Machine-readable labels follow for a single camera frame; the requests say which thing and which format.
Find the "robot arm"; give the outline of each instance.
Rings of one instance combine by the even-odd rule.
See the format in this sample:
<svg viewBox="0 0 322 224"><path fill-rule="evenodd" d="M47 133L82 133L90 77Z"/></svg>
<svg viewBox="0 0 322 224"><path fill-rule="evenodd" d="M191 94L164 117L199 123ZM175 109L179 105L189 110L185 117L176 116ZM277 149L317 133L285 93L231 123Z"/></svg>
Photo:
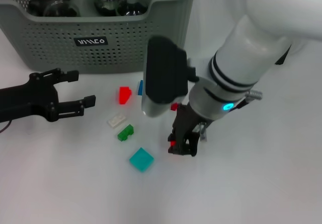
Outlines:
<svg viewBox="0 0 322 224"><path fill-rule="evenodd" d="M189 93L189 104L179 107L168 139L175 142L169 148L170 153L195 156L202 134L200 124L208 127L233 109L246 105L252 99L260 99L260 94L250 94L252 87L285 54L292 37L322 40L322 0L246 0L246 3L247 14L209 61L207 70L197 74L198 80ZM154 44L155 47L148 46L142 110L152 117L165 112L171 102L155 101L151 97L151 89L146 91L155 86L155 83L150 85L150 79L155 76L147 69L153 64L161 64L163 72L172 67L176 69L173 74L178 76L178 67L184 71L187 68L187 62L178 64L176 51L166 50L165 45L164 41L158 48L157 44ZM171 67L159 60L164 59L164 55L167 55L168 61L171 59ZM159 79L162 79L163 72L158 72ZM168 87L175 88L175 81ZM174 94L171 100L182 97L184 93Z"/></svg>
<svg viewBox="0 0 322 224"><path fill-rule="evenodd" d="M78 81L78 71L62 72L59 68L44 73L32 73L21 86L0 89L0 122L39 115L49 122L83 116L85 108L94 107L96 97L73 102L59 102L54 85Z"/></svg>

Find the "blue block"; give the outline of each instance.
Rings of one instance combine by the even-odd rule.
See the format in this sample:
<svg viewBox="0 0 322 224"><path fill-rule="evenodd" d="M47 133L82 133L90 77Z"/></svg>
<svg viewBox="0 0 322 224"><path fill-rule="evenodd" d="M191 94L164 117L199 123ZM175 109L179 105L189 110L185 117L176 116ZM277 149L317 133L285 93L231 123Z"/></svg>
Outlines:
<svg viewBox="0 0 322 224"><path fill-rule="evenodd" d="M140 82L139 91L137 93L139 96L143 95L143 80Z"/></svg>
<svg viewBox="0 0 322 224"><path fill-rule="evenodd" d="M140 148L131 158L130 163L139 171L146 171L153 163L154 158L143 148Z"/></svg>

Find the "led light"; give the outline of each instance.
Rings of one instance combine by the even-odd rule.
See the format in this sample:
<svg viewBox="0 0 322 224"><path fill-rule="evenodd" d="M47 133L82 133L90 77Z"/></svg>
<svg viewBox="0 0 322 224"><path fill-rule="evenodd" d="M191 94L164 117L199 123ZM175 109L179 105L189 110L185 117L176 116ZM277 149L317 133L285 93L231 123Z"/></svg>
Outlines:
<svg viewBox="0 0 322 224"><path fill-rule="evenodd" d="M223 106L224 111L228 111L233 108L233 103L229 103Z"/></svg>

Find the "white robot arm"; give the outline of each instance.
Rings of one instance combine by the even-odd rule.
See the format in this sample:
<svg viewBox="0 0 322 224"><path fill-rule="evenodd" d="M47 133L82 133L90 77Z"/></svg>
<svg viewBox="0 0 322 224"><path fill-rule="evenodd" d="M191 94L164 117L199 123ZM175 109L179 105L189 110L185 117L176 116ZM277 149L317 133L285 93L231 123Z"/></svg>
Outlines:
<svg viewBox="0 0 322 224"><path fill-rule="evenodd" d="M246 4L247 14L210 60L203 75L197 75L196 80L192 69L187 64L181 64L184 78L196 83L189 93L189 104L181 105L177 111L173 132L168 139L176 144L169 148L170 153L195 156L199 136L202 134L201 128L197 128L199 124L208 127L213 121L229 113L240 101L247 101L247 94L254 84L285 54L292 38L322 40L322 0L246 0ZM165 45L165 42L156 44L155 47L162 48L161 45ZM160 99L153 98L149 84L153 82L151 79L155 79L157 72L161 74L161 68L153 73L151 62L155 63L155 59L160 59L165 52L150 51L149 47L144 71L142 110L146 115L155 117L168 109L169 103L175 101L176 97L182 97L187 92L173 91L172 97L166 101L163 101L162 96ZM168 54L174 59L173 62L184 57L182 52L173 52ZM155 81L152 85L156 86L158 82Z"/></svg>

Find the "small red object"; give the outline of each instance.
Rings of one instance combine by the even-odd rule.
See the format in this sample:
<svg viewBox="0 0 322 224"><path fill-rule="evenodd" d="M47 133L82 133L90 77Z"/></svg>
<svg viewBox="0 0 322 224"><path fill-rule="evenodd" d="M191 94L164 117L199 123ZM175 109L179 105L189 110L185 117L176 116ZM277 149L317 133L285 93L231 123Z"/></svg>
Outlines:
<svg viewBox="0 0 322 224"><path fill-rule="evenodd" d="M171 111L176 111L179 107L179 104L178 103L174 103L171 105Z"/></svg>
<svg viewBox="0 0 322 224"><path fill-rule="evenodd" d="M132 96L132 91L129 87L120 87L119 104L124 105Z"/></svg>

